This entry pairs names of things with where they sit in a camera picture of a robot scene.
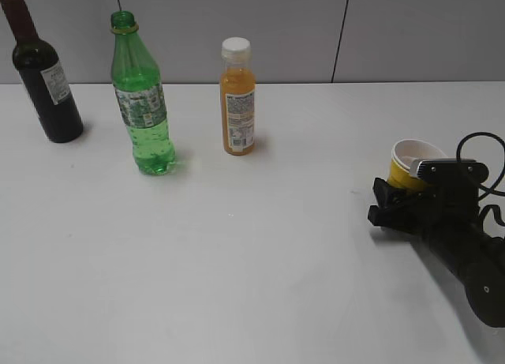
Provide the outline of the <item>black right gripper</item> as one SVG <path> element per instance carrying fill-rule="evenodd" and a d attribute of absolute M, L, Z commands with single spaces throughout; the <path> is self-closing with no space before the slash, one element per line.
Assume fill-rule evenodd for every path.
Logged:
<path fill-rule="evenodd" d="M 376 204 L 368 209 L 368 221 L 422 238 L 447 224 L 451 230 L 483 230 L 476 186 L 428 186 L 408 190 L 375 178 L 372 191 Z"/>

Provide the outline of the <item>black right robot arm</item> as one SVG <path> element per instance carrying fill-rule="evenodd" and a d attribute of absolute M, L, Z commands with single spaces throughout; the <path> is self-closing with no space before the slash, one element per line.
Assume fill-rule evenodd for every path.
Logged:
<path fill-rule="evenodd" d="M 376 204 L 368 210 L 375 227 L 417 235 L 465 288 L 476 316 L 504 326 L 504 240 L 483 230 L 477 187 L 467 180 L 409 192 L 376 178 Z"/>

